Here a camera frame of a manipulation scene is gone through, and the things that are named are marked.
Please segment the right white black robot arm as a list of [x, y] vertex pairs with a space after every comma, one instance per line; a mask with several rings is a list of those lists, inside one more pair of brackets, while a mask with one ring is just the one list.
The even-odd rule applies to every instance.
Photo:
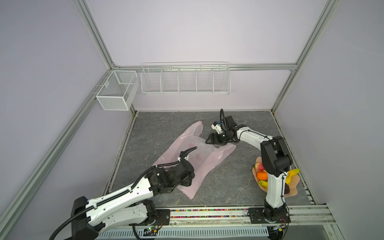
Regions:
[[206, 140], [209, 145], [226, 145], [245, 142], [261, 151], [262, 165], [268, 176], [268, 190], [264, 203], [264, 218], [275, 222], [288, 217], [289, 211], [285, 201], [285, 186], [288, 171], [293, 163], [288, 146], [281, 136], [268, 136], [238, 125], [232, 116], [225, 116], [220, 111], [220, 119], [211, 125], [215, 131]]

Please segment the pink plastic bag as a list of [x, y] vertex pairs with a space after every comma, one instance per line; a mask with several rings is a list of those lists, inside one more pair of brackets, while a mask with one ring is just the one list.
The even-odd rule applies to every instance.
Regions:
[[189, 187], [178, 186], [178, 189], [189, 199], [195, 197], [207, 174], [221, 164], [236, 149], [234, 144], [226, 144], [218, 148], [206, 144], [206, 141], [200, 137], [203, 128], [203, 122], [201, 121], [192, 124], [154, 162], [154, 165], [175, 162], [182, 151], [197, 147], [188, 156], [188, 161], [195, 170], [192, 185]]

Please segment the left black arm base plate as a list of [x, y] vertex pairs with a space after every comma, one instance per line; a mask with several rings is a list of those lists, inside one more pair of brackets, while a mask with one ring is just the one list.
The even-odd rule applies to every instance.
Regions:
[[142, 223], [135, 224], [136, 226], [168, 226], [171, 220], [170, 209], [157, 209], [157, 214], [154, 217], [148, 217]]

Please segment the orange fruit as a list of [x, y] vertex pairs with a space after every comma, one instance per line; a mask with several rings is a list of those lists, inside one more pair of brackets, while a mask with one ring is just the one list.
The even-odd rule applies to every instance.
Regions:
[[266, 171], [258, 171], [257, 172], [257, 178], [260, 181], [267, 181], [268, 180], [268, 173]]

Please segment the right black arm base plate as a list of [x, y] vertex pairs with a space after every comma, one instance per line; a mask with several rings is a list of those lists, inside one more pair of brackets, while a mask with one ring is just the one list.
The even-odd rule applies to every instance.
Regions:
[[247, 216], [252, 224], [290, 224], [291, 218], [283, 208], [249, 208]]

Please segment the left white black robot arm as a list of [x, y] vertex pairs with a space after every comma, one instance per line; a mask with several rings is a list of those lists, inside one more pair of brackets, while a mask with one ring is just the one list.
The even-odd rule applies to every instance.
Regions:
[[151, 198], [172, 193], [178, 187], [189, 187], [195, 170], [189, 154], [197, 147], [182, 151], [175, 162], [154, 165], [129, 186], [108, 195], [77, 198], [71, 216], [50, 236], [53, 240], [66, 226], [71, 226], [71, 240], [94, 240], [100, 233], [122, 225], [150, 224], [158, 216]]

